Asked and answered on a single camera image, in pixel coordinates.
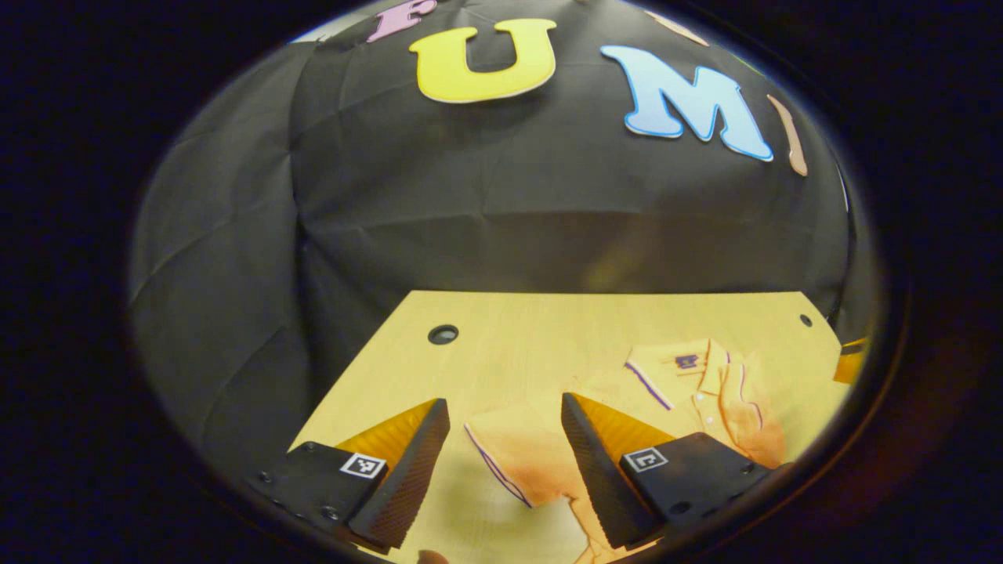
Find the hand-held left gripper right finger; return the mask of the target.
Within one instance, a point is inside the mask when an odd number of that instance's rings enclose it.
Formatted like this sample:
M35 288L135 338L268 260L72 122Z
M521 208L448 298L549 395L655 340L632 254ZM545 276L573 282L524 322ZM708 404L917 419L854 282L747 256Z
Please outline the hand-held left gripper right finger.
M606 539L641 548L704 529L788 465L764 461L658 408L627 413L576 392L561 425Z

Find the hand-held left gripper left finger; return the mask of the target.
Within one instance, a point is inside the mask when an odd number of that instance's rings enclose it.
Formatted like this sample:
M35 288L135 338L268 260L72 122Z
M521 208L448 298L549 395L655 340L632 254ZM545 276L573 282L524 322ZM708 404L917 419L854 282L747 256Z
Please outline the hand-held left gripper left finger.
M430 399L336 446L306 440L257 472L257 492L340 540L401 548L449 429L447 401Z

